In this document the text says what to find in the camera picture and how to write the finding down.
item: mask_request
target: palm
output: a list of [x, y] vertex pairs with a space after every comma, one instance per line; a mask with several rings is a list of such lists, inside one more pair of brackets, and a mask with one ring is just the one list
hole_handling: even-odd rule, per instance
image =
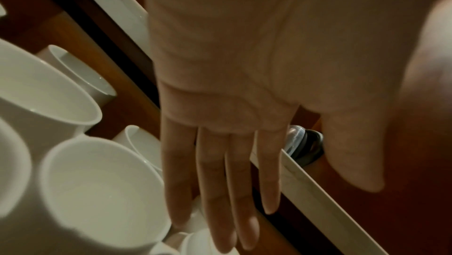
[[331, 165], [352, 184], [380, 190], [388, 104], [431, 1], [147, 0], [173, 222], [189, 215], [181, 163], [199, 127], [212, 236], [223, 251], [234, 244], [228, 188], [237, 232], [252, 246], [257, 223], [243, 186], [250, 186], [254, 132], [264, 208], [273, 212], [278, 155], [300, 104], [322, 114]]

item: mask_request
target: skin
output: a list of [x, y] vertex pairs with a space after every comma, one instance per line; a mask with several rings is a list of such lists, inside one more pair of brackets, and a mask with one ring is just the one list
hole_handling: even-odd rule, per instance
[[298, 105], [321, 114], [325, 153], [346, 181], [383, 189], [389, 110], [433, 0], [145, 2], [173, 224], [190, 216], [195, 152], [218, 250], [228, 252], [237, 238], [252, 249], [259, 237], [254, 138], [270, 214], [279, 206], [279, 157]]

